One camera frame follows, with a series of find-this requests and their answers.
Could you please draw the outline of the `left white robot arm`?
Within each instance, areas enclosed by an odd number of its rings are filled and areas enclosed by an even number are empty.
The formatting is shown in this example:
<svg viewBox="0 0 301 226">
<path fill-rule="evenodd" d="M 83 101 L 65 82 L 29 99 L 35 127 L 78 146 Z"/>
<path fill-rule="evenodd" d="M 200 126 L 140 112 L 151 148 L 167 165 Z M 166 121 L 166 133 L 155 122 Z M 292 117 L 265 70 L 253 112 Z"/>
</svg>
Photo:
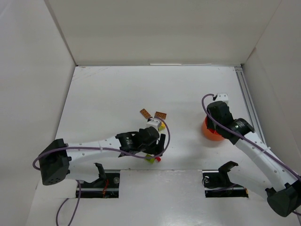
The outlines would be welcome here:
<svg viewBox="0 0 301 226">
<path fill-rule="evenodd" d="M 163 155 L 168 142 L 169 138 L 153 126 L 90 143 L 67 144 L 60 138 L 39 154 L 33 166 L 40 171 L 45 186 L 65 179 L 87 183 L 105 181 L 103 165 L 97 160 L 123 156 L 154 160 Z"/>
</svg>

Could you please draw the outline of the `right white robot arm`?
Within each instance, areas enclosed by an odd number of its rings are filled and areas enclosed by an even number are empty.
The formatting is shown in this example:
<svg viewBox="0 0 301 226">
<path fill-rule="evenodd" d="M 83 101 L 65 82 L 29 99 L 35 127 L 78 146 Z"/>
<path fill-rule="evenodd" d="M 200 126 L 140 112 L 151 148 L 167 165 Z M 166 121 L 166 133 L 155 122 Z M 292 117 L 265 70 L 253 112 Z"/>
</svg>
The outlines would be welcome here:
<svg viewBox="0 0 301 226">
<path fill-rule="evenodd" d="M 219 187 L 243 186 L 265 199 L 272 210 L 281 217 L 295 213 L 301 205 L 301 177 L 286 166 L 259 138 L 255 129 L 245 119 L 234 119 L 227 100 L 213 99 L 203 106 L 207 128 L 246 154 L 261 171 L 260 174 L 244 170 L 233 161 L 219 169 Z"/>
</svg>

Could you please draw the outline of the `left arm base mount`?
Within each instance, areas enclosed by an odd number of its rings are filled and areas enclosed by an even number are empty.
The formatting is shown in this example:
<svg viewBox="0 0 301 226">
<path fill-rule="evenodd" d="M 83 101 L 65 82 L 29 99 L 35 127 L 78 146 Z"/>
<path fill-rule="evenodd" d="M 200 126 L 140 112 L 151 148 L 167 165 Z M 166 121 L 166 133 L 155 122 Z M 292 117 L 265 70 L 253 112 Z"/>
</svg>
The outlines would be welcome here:
<svg viewBox="0 0 301 226">
<path fill-rule="evenodd" d="M 102 164 L 95 163 L 96 179 L 92 182 L 81 182 L 81 198 L 112 199 L 119 197 L 120 170 L 104 169 Z"/>
</svg>

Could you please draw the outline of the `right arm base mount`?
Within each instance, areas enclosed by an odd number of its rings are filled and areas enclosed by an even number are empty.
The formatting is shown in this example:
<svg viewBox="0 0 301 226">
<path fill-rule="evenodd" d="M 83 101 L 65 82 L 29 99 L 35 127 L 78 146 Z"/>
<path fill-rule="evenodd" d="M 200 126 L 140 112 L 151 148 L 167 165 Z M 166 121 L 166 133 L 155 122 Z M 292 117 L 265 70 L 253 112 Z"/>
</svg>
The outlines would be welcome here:
<svg viewBox="0 0 301 226">
<path fill-rule="evenodd" d="M 202 170 L 202 184 L 206 198 L 248 198 L 246 188 L 230 182 L 228 172 L 238 166 L 237 163 L 229 161 L 219 169 Z"/>
</svg>

